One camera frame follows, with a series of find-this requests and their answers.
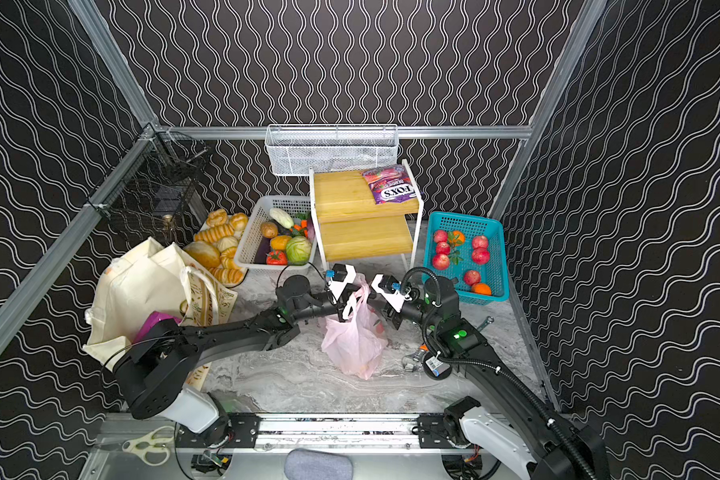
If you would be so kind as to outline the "pink plastic grocery bag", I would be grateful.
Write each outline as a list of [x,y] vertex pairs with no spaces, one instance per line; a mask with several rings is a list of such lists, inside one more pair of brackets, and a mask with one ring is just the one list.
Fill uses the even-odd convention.
[[359,290],[353,293],[357,305],[350,318],[341,322],[333,314],[319,320],[324,333],[321,350],[345,375],[369,380],[381,364],[388,339],[380,317],[368,304],[372,289],[363,274],[353,286]]

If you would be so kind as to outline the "purple snack packet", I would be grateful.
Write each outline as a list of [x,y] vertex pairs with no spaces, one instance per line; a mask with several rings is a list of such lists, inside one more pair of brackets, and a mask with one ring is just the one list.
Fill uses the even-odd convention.
[[143,325],[140,327],[139,331],[137,332],[137,334],[136,334],[135,338],[132,340],[132,342],[136,343],[136,342],[143,340],[146,337],[147,333],[155,325],[157,325],[159,322],[161,322],[163,320],[172,320],[177,325],[180,325],[182,323],[182,320],[178,317],[169,315],[167,313],[154,311],[147,317],[147,319],[145,320]]

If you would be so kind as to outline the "cream canvas tote bag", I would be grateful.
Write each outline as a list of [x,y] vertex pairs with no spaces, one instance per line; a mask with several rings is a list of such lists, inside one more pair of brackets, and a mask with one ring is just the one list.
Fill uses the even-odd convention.
[[229,321],[238,294],[177,245],[148,238],[113,260],[100,276],[85,311],[91,327],[83,350],[107,369],[139,341],[154,312],[181,326],[210,327]]

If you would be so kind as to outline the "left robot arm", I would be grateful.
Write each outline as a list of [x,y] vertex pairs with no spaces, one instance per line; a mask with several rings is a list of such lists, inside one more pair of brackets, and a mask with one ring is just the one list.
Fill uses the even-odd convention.
[[211,327],[157,322],[115,363],[113,373],[133,418],[161,416],[215,445],[229,435],[229,417],[219,402],[186,384],[190,373],[209,362],[280,348],[300,333],[299,323],[329,315],[341,317],[361,287],[332,282],[339,293],[314,293],[303,275],[275,289],[272,307],[243,321]]

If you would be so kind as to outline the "black round tape measure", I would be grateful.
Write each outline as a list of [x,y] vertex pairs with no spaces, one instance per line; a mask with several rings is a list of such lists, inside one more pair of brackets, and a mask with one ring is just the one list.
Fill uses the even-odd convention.
[[424,373],[435,381],[447,379],[453,370],[449,364],[442,362],[431,352],[427,352],[422,360]]

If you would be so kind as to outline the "green cabbage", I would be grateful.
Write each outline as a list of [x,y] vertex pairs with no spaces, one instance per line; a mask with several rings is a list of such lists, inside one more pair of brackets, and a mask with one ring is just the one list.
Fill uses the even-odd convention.
[[289,265],[304,265],[311,258],[312,243],[305,236],[292,237],[285,247]]

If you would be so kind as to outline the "wooden two-tier shelf rack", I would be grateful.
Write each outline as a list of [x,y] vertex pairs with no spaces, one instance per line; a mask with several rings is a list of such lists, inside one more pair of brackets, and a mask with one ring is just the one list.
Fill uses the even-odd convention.
[[390,256],[400,257],[405,269],[417,264],[424,200],[406,159],[401,167],[414,197],[384,204],[375,202],[360,170],[309,170],[311,217],[323,268]]

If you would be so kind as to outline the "red tomato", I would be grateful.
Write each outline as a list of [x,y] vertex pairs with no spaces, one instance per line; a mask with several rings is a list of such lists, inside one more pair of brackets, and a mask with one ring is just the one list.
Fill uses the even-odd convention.
[[267,254],[265,262],[267,265],[285,266],[288,264],[288,258],[285,251],[272,250]]

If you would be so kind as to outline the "silver wrench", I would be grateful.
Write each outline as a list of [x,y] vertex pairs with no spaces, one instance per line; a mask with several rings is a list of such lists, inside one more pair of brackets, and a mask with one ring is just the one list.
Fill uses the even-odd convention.
[[487,316],[485,320],[477,327],[478,331],[483,331],[488,326],[494,323],[495,319],[492,316]]

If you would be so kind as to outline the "yellow orange vegetable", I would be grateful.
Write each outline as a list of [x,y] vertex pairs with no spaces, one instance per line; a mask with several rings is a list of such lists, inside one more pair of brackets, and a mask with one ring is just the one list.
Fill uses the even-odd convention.
[[285,251],[288,243],[292,239],[289,235],[278,235],[270,240],[270,249],[272,251]]

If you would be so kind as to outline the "brown potato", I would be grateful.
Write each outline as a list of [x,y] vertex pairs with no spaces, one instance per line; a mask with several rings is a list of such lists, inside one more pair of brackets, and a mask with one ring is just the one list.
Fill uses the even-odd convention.
[[272,239],[279,235],[279,226],[274,221],[265,221],[260,225],[260,233],[264,238]]

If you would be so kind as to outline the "white plastic vegetable basket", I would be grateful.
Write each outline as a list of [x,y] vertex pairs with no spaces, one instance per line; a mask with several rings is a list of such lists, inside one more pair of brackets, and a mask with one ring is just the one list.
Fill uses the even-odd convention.
[[311,227],[307,196],[264,196],[253,207],[234,262],[250,270],[305,269],[317,250]]

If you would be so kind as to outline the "large bread loaf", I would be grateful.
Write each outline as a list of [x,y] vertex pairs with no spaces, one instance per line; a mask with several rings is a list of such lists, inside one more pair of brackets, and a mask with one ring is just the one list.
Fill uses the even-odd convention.
[[207,270],[221,265],[221,253],[210,243],[194,241],[185,246],[184,251]]

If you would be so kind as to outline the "grey cloth pad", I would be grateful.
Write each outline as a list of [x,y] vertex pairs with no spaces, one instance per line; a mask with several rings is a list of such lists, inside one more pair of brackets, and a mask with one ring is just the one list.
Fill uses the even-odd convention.
[[284,474],[288,480],[352,480],[354,469],[348,457],[296,449],[286,456]]

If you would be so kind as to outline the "metal base rail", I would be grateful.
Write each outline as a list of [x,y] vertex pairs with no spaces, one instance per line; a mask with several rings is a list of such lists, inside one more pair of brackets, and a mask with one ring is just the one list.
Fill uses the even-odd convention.
[[466,450],[476,444],[486,451],[508,448],[529,454],[500,414],[475,408],[458,420],[443,414],[252,414],[232,413],[230,435],[221,452],[284,453],[303,448],[359,453],[436,453]]

